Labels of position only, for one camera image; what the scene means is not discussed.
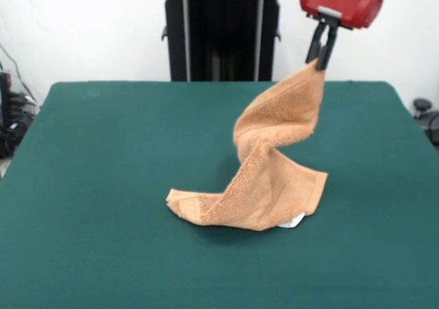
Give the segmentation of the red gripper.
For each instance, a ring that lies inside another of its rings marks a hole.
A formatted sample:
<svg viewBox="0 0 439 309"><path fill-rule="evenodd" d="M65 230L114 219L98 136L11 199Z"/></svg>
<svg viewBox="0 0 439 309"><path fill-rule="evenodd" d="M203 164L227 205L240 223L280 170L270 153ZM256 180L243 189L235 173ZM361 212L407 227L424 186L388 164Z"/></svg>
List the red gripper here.
<svg viewBox="0 0 439 309"><path fill-rule="evenodd" d="M335 21L348 29L368 28L376 19L384 0L300 0L300 6L308 17L318 20ZM327 41L321 45L325 28ZM305 62L309 64L318 57L316 69L324 71L329 64L337 39L337 26L321 21L313 33Z"/></svg>

